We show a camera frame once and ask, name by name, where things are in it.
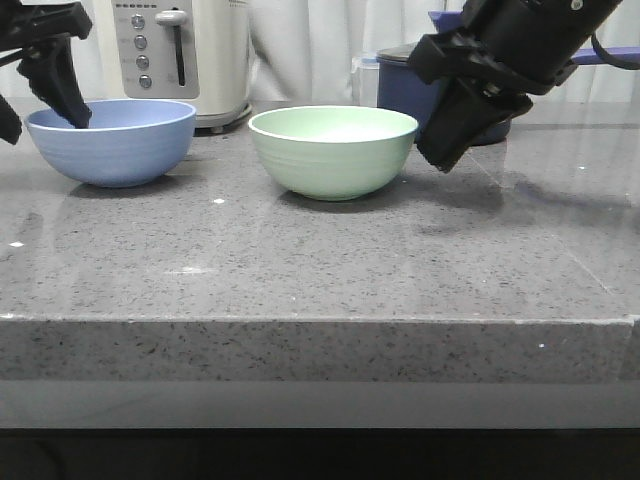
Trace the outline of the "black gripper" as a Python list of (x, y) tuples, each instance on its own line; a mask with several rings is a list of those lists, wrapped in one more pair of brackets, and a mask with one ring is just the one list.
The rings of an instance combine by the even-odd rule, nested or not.
[(499, 60), (465, 28), (425, 34), (407, 65), (420, 80), (440, 84), (437, 101), (417, 141), (423, 157), (450, 172), (476, 137), (527, 113), (533, 102), (525, 93), (545, 95), (578, 68), (569, 58), (551, 73), (537, 66), (525, 74)]
[[(17, 70), (28, 80), (32, 93), (78, 129), (89, 127), (92, 112), (78, 86), (71, 39), (86, 39), (92, 27), (80, 2), (1, 2), (1, 51), (22, 50)], [(0, 96), (1, 139), (16, 145), (21, 134), (20, 117)]]

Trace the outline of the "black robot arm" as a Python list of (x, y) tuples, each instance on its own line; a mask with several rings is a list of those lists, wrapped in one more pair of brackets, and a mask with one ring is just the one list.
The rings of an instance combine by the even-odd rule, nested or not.
[(407, 64), (441, 90), (417, 148), (447, 173), (486, 130), (526, 114), (576, 69), (572, 57), (616, 1), (468, 1), (460, 27), (425, 34)]

